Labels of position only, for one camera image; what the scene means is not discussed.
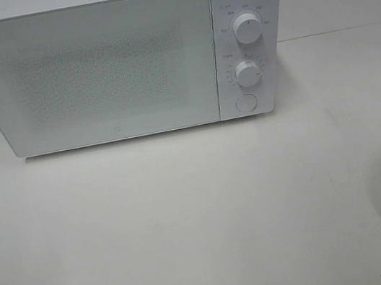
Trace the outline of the lower white timer knob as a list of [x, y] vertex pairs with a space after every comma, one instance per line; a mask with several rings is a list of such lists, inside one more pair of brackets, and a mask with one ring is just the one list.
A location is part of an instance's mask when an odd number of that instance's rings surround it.
[[245, 60], [235, 67], [235, 79], [241, 87], [251, 87], [261, 79], [261, 68], [257, 61]]

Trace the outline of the white microwave door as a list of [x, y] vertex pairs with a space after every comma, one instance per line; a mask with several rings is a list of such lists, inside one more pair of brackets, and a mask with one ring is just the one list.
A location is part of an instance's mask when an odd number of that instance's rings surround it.
[[0, 21], [0, 130], [19, 157], [219, 119], [209, 0]]

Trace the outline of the upper white power knob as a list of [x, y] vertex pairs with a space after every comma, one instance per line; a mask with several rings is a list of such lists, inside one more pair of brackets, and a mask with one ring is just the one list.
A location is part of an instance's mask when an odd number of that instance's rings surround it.
[[248, 45], [254, 43], [262, 35], [260, 16], [252, 10], [240, 12], [233, 20], [232, 30], [237, 42]]

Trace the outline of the round white door button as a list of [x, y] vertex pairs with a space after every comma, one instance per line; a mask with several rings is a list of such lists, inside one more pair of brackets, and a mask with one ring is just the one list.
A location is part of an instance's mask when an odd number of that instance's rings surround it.
[[258, 105], [258, 100], [255, 95], [247, 94], [240, 96], [235, 103], [237, 110], [240, 112], [252, 112]]

